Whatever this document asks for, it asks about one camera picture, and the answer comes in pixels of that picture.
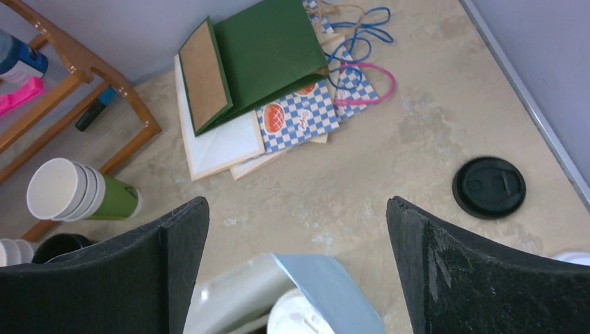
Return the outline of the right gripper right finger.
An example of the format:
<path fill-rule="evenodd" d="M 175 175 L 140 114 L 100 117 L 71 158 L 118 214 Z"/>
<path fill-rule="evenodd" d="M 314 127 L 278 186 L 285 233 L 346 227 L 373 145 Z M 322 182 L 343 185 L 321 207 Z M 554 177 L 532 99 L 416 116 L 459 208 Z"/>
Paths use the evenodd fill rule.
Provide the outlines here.
<path fill-rule="evenodd" d="M 588 333 L 589 268 L 532 255 L 389 199 L 414 333 Z"/>

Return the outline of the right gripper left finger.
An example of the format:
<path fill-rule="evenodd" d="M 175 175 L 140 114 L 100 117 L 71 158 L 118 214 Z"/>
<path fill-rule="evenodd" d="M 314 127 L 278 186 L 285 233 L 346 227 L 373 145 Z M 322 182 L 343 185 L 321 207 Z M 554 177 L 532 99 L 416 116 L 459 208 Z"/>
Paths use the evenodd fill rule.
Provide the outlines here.
<path fill-rule="evenodd" d="M 181 333 L 209 227 L 197 197 L 44 264 L 1 269 L 2 333 Z"/>

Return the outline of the light blue paper bag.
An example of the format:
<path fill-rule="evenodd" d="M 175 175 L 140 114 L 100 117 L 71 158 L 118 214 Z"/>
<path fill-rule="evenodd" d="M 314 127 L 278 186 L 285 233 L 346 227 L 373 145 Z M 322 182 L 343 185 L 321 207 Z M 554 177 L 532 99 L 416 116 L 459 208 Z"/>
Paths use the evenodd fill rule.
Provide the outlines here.
<path fill-rule="evenodd" d="M 198 284 L 185 333 L 384 333 L 346 269 L 329 255 L 264 254 Z"/>

